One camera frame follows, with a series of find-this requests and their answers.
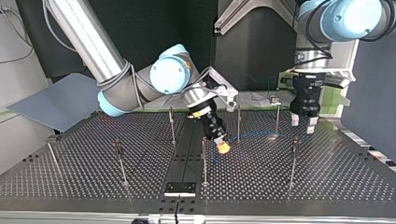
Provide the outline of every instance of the robotic arm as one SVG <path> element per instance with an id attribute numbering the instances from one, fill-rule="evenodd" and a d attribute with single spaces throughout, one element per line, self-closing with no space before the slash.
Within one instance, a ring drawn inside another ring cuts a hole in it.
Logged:
<path id="1" fill-rule="evenodd" d="M 296 98 L 290 104 L 292 126 L 308 116 L 308 133 L 318 121 L 318 103 L 332 59 L 332 42 L 376 41 L 396 28 L 392 0 L 310 0 L 300 7 L 295 52 Z"/>
<path id="2" fill-rule="evenodd" d="M 180 93 L 191 117 L 204 124 L 205 135 L 215 140 L 219 153 L 230 150 L 226 129 L 216 113 L 213 98 L 225 96 L 234 111 L 238 91 L 215 69 L 201 75 L 182 45 L 163 52 L 159 59 L 138 72 L 122 59 L 87 0 L 44 0 L 77 53 L 90 68 L 101 91 L 98 101 L 109 116 L 120 116 L 164 94 Z"/>

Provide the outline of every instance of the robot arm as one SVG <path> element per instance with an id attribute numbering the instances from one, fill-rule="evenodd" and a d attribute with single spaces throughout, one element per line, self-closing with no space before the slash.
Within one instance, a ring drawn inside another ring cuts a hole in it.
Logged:
<path id="1" fill-rule="evenodd" d="M 299 116 L 308 116 L 307 132 L 315 130 L 332 43 L 376 41 L 392 33 L 393 4 L 392 0 L 310 0 L 301 5 L 293 77 L 297 94 L 290 104 L 293 126 Z"/>
<path id="2" fill-rule="evenodd" d="M 44 0 L 48 10 L 92 71 L 101 91 L 98 101 L 109 116 L 129 113 L 164 94 L 181 92 L 192 116 L 205 126 L 205 135 L 226 153 L 226 130 L 216 114 L 216 96 L 227 97 L 227 110 L 235 108 L 238 93 L 210 67 L 205 78 L 182 45 L 163 52 L 159 59 L 138 72 L 122 59 L 87 0 Z"/>

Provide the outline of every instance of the white wall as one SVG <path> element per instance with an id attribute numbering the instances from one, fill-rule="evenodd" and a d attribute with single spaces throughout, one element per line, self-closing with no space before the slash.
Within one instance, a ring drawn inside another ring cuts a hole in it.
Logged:
<path id="1" fill-rule="evenodd" d="M 0 6 L 18 11 L 15 0 L 0 0 Z M 9 15 L 17 28 L 21 25 Z M 13 29 L 0 14 L 0 62 L 20 58 L 29 52 Z M 48 83 L 35 55 L 14 63 L 0 63 L 0 114 L 12 103 L 48 87 Z M 17 116 L 6 121 L 0 118 L 0 174 L 24 157 L 45 145 L 53 130 L 34 121 Z"/>

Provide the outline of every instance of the dark background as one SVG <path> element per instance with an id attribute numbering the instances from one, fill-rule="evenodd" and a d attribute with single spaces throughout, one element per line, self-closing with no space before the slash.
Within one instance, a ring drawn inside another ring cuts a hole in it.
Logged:
<path id="1" fill-rule="evenodd" d="M 214 36 L 213 24 L 231 0 L 90 3 L 120 54 L 136 69 L 154 63 L 161 52 L 181 43 L 199 70 L 212 64 L 240 91 L 264 91 L 268 80 L 273 82 L 270 89 L 275 90 L 278 73 L 293 63 L 295 34 L 270 8 L 257 8 L 225 36 Z M 90 75 L 79 56 L 50 35 L 41 0 L 17 0 L 17 4 L 47 77 L 57 81 L 71 72 Z M 49 17 L 55 32 L 69 43 Z"/>

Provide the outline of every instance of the perforated metal surface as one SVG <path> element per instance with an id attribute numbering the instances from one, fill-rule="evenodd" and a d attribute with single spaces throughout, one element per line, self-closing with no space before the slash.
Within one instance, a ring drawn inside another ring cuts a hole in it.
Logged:
<path id="1" fill-rule="evenodd" d="M 347 148 L 329 132 L 332 125 L 320 123 L 315 133 L 308 135 L 306 120 L 301 120 L 299 127 L 290 127 L 290 113 L 282 111 L 280 136 L 274 139 L 276 112 L 246 111 L 242 112 L 238 143 L 237 114 L 219 115 L 226 121 L 233 148 L 220 155 L 212 142 L 206 143 L 209 186 L 201 189 L 204 200 L 396 202 L 395 186 L 372 169 L 365 155 Z M 301 153 L 290 190 L 295 135 L 300 136 Z"/>
<path id="2" fill-rule="evenodd" d="M 185 118 L 185 114 L 175 114 L 176 139 Z M 124 149 L 128 188 L 122 185 L 120 162 L 114 153 L 113 142 L 117 138 Z M 61 172 L 49 151 L 38 158 L 33 156 L 30 165 L 0 186 L 0 196 L 158 199 L 175 150 L 166 113 L 119 118 L 100 115 L 53 148 Z"/>

